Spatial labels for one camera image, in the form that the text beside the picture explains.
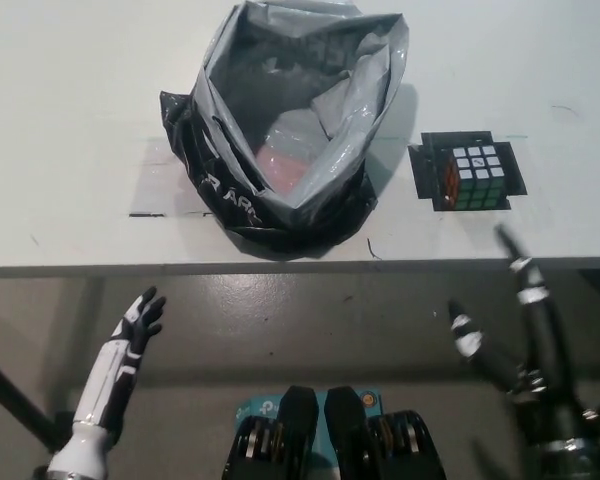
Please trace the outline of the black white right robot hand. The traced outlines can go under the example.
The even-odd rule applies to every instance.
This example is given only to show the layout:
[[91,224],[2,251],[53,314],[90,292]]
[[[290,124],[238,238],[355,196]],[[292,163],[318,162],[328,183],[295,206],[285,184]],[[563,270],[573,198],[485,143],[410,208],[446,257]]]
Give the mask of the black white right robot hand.
[[462,305],[448,301],[456,350],[512,402],[523,435],[532,444],[597,436],[577,398],[572,362],[558,307],[538,263],[504,225],[495,227],[514,276],[527,340],[527,357],[508,354]]

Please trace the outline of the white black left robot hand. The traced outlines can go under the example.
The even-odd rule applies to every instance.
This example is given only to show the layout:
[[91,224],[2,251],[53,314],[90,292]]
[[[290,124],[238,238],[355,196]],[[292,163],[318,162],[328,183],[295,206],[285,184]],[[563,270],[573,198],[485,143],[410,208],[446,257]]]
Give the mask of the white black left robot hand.
[[133,393],[149,340],[160,333],[166,304],[152,286],[136,298],[102,345],[74,415],[76,423],[117,432]]

